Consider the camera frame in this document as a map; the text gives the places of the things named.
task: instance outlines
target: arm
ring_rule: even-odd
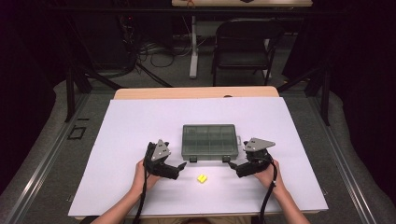
[[[159,176],[150,175],[147,182],[147,190],[154,187],[155,183],[160,179]],[[128,192],[110,209],[103,213],[93,223],[120,223],[128,214],[134,205],[139,201],[140,194],[143,191],[143,184],[145,182],[145,170],[143,167],[143,161],[140,161],[136,165],[134,173],[134,182]]]
[[[285,184],[283,183],[283,179],[279,170],[279,162],[274,160],[274,164],[276,165],[276,169],[277,169],[277,177],[276,177],[276,187],[273,189],[273,194],[276,200],[278,201],[280,207],[282,208],[286,220],[288,221],[289,224],[309,223],[308,219],[306,219],[306,217],[300,211],[297,204],[294,202],[290,193],[286,189]],[[269,188],[270,183],[273,180],[273,174],[274,174],[274,167],[270,165],[266,170],[261,171],[255,174],[254,176],[256,176],[256,178],[258,178],[266,188]]]

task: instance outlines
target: person's left hand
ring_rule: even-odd
[[[154,187],[155,183],[160,179],[157,175],[148,175],[147,191]],[[134,182],[131,186],[131,190],[137,190],[139,192],[143,191],[143,184],[145,183],[145,167],[143,166],[143,160],[136,164],[136,169],[134,171]]]

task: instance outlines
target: black curtain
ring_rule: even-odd
[[[326,60],[330,63],[331,91],[343,100],[352,145],[395,203],[395,4],[317,0],[313,8],[346,9],[348,15],[305,20],[283,74],[294,78]]]
[[[0,13],[0,191],[40,135],[55,103],[64,63],[34,1],[6,1]]]
[[[171,0],[133,0],[136,7],[171,8]],[[137,32],[149,41],[160,44],[173,51],[172,16],[139,15],[133,16]]]

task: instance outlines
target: floor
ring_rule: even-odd
[[[187,51],[175,58],[152,49],[142,64],[149,71],[174,87],[203,87],[212,85],[210,75],[211,40],[200,46],[198,77],[189,78],[190,56]],[[269,85],[280,86],[287,79],[281,75],[294,41],[285,36],[276,52]],[[111,80],[128,88],[158,88],[143,71],[113,77]],[[68,123],[66,118],[65,83],[55,87],[56,105],[48,123],[38,137],[30,154],[0,197],[1,223],[78,223],[68,217],[79,180],[85,169],[95,137],[114,91],[95,79],[90,80],[91,94],[76,90],[78,111]],[[262,85],[262,75],[219,72],[219,86]],[[300,83],[282,92],[296,128],[304,144],[329,205],[329,211],[307,215],[312,223],[394,223],[396,209],[378,188],[350,144],[342,101],[331,94],[329,119],[325,126],[318,116],[318,98],[304,96]],[[78,139],[76,128],[85,128]],[[268,216],[268,223],[286,223],[282,216]]]

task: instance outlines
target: white paper sheet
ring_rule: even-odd
[[[268,151],[280,162],[285,184],[300,209],[328,209],[283,98],[113,100],[69,216],[101,215],[116,203],[131,186],[135,164],[149,142],[161,138],[170,143],[172,155],[165,163],[184,162],[184,124],[234,124],[242,141],[257,137],[275,142]],[[241,146],[237,162],[245,162],[245,157]],[[196,180],[200,174],[207,175],[204,184]],[[142,217],[258,213],[265,193],[254,176],[239,178],[226,163],[188,162],[177,180],[162,178],[148,193]],[[280,212],[275,199],[268,202],[266,212]]]

